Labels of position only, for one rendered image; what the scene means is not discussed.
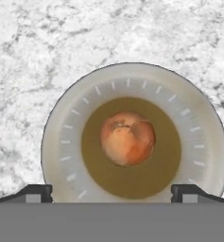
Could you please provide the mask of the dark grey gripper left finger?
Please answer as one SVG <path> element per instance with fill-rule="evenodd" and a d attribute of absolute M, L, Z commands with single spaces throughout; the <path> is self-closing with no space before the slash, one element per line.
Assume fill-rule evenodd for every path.
<path fill-rule="evenodd" d="M 16 194 L 0 198 L 8 203 L 52 203 L 53 187 L 50 184 L 29 184 Z"/>

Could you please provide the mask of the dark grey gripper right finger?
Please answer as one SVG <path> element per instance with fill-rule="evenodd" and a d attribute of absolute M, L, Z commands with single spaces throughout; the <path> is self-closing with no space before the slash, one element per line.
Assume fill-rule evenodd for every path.
<path fill-rule="evenodd" d="M 224 202 L 224 198 L 207 194 L 195 184 L 173 184 L 171 194 L 172 203 Z"/>

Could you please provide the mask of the orange onion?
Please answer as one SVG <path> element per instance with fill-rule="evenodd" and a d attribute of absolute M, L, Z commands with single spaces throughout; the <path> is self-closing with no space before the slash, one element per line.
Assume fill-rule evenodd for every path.
<path fill-rule="evenodd" d="M 151 123 L 135 112 L 120 112 L 102 125 L 100 141 L 106 156 L 120 166 L 141 164 L 152 153 L 156 136 Z"/>

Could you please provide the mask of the white plate with olive centre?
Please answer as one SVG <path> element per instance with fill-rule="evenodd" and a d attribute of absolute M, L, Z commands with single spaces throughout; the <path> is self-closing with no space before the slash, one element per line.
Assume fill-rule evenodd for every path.
<path fill-rule="evenodd" d="M 135 112 L 156 142 L 141 164 L 120 166 L 100 141 L 103 123 Z M 56 202 L 168 202 L 173 184 L 221 196 L 224 129 L 214 107 L 190 81 L 160 66 L 118 63 L 73 84 L 50 113 L 42 167 Z"/>

